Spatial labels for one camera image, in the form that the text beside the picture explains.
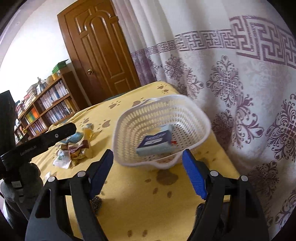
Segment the blue soda cracker pack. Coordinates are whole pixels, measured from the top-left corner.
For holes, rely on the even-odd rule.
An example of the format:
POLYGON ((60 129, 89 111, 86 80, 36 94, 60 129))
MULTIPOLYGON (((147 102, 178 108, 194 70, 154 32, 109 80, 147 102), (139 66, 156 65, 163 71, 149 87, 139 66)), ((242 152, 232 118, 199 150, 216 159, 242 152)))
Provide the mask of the blue soda cracker pack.
POLYGON ((173 125, 157 126, 150 130, 138 147, 138 156, 160 155, 173 152, 177 147, 177 142, 173 140, 173 125))

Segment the white green snack bag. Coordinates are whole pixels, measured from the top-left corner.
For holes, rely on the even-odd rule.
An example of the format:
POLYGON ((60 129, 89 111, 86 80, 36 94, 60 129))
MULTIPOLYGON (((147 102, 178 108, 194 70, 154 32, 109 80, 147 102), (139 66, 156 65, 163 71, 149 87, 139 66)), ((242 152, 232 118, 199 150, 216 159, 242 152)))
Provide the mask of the white green snack bag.
POLYGON ((59 149, 56 153, 56 158, 53 160, 55 167, 68 169, 71 164, 71 159, 67 150, 59 149))

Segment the red brown snack packet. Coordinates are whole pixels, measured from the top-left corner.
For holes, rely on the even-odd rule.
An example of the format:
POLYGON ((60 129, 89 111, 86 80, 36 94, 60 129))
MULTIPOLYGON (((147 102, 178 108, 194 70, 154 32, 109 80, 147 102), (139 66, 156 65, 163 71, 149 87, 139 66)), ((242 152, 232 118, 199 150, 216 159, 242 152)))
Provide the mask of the red brown snack packet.
POLYGON ((68 146, 68 154, 71 160, 80 160, 83 158, 92 158, 92 148, 88 140, 82 140, 74 145, 68 146))

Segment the light blue snack packet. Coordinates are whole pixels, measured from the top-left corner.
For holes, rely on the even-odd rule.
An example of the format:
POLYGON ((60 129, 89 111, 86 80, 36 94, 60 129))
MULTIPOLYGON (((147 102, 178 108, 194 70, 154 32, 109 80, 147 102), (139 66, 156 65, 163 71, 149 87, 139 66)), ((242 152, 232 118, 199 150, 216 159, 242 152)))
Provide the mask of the light blue snack packet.
POLYGON ((84 135, 81 132, 75 132, 73 135, 61 140, 60 142, 63 144, 75 144, 79 142, 83 136, 84 135))

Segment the yellow paw print blanket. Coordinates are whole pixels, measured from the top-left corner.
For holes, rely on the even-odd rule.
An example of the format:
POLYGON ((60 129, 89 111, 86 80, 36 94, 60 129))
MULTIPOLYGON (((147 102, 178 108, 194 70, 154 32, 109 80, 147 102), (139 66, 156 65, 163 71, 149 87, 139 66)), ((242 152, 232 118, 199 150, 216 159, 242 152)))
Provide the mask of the yellow paw print blanket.
MULTIPOLYGON (((92 161, 98 161, 111 148, 113 130, 122 113, 148 98, 176 93, 168 83, 154 82, 86 108, 71 122, 78 129, 94 125, 92 161)), ((201 203, 181 164, 168 170, 149 170, 114 163, 100 198, 97 218, 109 240, 186 240, 201 203)))

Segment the yellow jelly cup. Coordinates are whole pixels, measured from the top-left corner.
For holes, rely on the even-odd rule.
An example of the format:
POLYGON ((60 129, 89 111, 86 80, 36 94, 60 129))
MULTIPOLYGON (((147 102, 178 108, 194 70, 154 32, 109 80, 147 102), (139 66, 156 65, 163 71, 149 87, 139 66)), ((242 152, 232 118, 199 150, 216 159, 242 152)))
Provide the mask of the yellow jelly cup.
POLYGON ((92 123, 88 123, 86 126, 82 128, 83 138, 82 143, 90 142, 94 135, 94 125, 92 123))

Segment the wooden bookshelf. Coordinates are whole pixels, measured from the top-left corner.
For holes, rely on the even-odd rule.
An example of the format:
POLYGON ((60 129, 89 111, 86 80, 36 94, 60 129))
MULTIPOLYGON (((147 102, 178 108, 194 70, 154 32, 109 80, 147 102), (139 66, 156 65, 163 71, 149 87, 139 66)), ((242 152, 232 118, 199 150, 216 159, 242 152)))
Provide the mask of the wooden bookshelf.
POLYGON ((87 102, 72 71, 61 74, 40 94, 20 103, 16 112, 15 140, 20 145, 46 131, 53 124, 67 121, 87 107, 87 102))

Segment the white plastic basket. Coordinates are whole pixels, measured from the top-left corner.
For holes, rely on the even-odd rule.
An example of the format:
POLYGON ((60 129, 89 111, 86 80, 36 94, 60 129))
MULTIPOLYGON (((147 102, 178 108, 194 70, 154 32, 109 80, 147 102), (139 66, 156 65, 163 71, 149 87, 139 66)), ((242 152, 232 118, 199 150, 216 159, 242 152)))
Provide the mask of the white plastic basket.
POLYGON ((208 116, 185 95, 145 100, 116 123, 114 159, 127 167, 169 169, 185 149, 197 149, 211 132, 208 116))

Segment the green box on shelf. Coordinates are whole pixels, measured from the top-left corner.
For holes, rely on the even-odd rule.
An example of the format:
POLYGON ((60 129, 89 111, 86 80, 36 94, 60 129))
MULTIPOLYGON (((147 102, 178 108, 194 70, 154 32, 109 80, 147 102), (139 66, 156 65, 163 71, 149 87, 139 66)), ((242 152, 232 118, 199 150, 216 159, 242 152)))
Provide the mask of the green box on shelf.
POLYGON ((61 61, 61 62, 59 62, 59 63, 53 68, 53 70, 52 70, 52 74, 57 73, 58 70, 60 70, 60 69, 62 69, 62 68, 65 68, 65 67, 67 66, 66 62, 67 62, 67 59, 66 59, 66 60, 63 60, 63 61, 61 61))

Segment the white purple patterned curtain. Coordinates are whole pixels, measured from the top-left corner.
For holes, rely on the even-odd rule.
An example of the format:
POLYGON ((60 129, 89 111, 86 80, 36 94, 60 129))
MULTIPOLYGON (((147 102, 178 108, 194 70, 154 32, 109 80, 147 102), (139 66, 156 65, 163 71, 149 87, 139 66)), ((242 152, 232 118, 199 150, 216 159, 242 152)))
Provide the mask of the white purple patterned curtain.
POLYGON ((207 114, 247 174, 269 236, 295 210, 295 37, 269 1, 114 1, 140 83, 165 81, 207 114))

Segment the brown wooden door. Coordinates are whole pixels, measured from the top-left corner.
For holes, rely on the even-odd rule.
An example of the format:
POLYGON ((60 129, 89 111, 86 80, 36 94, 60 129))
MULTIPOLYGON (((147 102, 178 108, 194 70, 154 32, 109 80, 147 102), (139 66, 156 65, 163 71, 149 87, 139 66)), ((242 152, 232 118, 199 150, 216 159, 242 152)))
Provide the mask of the brown wooden door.
POLYGON ((57 18, 71 62, 91 104, 140 87, 112 1, 76 1, 57 18))

